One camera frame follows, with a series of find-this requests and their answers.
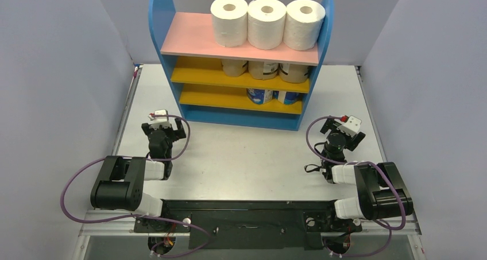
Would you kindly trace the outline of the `brown printed paper roll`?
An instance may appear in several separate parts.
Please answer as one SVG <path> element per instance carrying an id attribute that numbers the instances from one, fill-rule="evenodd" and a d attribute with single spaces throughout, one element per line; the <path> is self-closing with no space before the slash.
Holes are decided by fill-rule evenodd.
<path id="1" fill-rule="evenodd" d="M 248 70 L 248 61 L 221 59 L 222 69 L 226 76 L 239 77 Z"/>

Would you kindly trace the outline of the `blue shelf with coloured boards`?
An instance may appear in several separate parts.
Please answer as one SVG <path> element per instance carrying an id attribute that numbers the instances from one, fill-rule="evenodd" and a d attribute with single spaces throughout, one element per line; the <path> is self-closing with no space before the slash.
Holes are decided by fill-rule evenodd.
<path id="1" fill-rule="evenodd" d="M 215 42 L 210 14 L 178 12 L 173 0 L 149 0 L 150 36 L 181 115 L 195 122 L 298 130 L 333 29 L 334 0 L 321 3 L 326 16 L 316 45 L 307 51 L 296 51 L 284 44 L 270 50 L 250 44 L 224 48 Z M 257 80 L 248 73 L 228 77 L 219 63 L 226 58 L 308 65 L 311 71 L 304 83 L 287 83 L 279 77 Z M 266 104 L 254 104 L 246 94 L 247 88 L 301 95 L 291 105 L 274 97 Z"/>

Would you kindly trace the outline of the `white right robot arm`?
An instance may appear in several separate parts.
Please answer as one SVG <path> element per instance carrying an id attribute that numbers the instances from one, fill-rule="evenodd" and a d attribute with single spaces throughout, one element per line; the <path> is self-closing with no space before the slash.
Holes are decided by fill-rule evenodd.
<path id="1" fill-rule="evenodd" d="M 324 213 L 325 225 L 337 230 L 347 219 L 379 220 L 408 216 L 413 213 L 413 201 L 393 162 L 371 164 L 348 162 L 344 151 L 353 151 L 365 138 L 356 117 L 327 119 L 321 128 L 326 141 L 320 151 L 321 172 L 328 183 L 355 186 L 354 197 L 339 199 L 334 208 Z"/>

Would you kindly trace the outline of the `white roll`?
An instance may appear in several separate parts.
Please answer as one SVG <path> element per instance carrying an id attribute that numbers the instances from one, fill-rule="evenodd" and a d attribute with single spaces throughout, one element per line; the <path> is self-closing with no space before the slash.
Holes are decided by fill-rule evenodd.
<path id="1" fill-rule="evenodd" d="M 248 5 L 248 42 L 270 50 L 283 41 L 286 6 L 279 0 L 253 0 Z"/>
<path id="2" fill-rule="evenodd" d="M 231 48 L 247 41 L 248 3 L 245 0 L 214 0 L 210 12 L 217 44 Z"/>
<path id="3" fill-rule="evenodd" d="M 306 51 L 314 47 L 323 20 L 325 8 L 313 0 L 294 0 L 286 6 L 283 41 L 289 48 Z"/>

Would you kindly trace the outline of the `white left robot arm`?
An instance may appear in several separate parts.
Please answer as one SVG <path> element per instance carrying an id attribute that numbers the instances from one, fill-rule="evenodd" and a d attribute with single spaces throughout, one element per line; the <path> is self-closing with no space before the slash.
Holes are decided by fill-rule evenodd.
<path id="1" fill-rule="evenodd" d="M 90 194 L 94 208 L 123 210 L 131 214 L 149 216 L 149 224 L 156 231 L 165 231 L 171 224 L 169 207 L 163 199 L 144 193 L 147 181 L 169 179 L 175 157 L 173 143 L 187 139 L 183 120 L 175 118 L 176 128 L 163 119 L 141 125 L 149 141 L 147 157 L 107 156 Z"/>

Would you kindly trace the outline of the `blue roll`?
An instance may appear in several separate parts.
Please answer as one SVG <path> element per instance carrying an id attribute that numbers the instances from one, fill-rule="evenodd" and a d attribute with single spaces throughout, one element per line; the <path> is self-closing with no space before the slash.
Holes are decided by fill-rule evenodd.
<path id="1" fill-rule="evenodd" d="M 273 99 L 273 90 L 247 88 L 246 94 L 254 104 L 266 104 Z"/>
<path id="2" fill-rule="evenodd" d="M 289 91 L 274 91 L 273 96 L 274 98 L 284 104 L 284 105 L 291 105 L 296 103 L 300 98 L 301 93 L 298 92 L 289 92 Z"/>

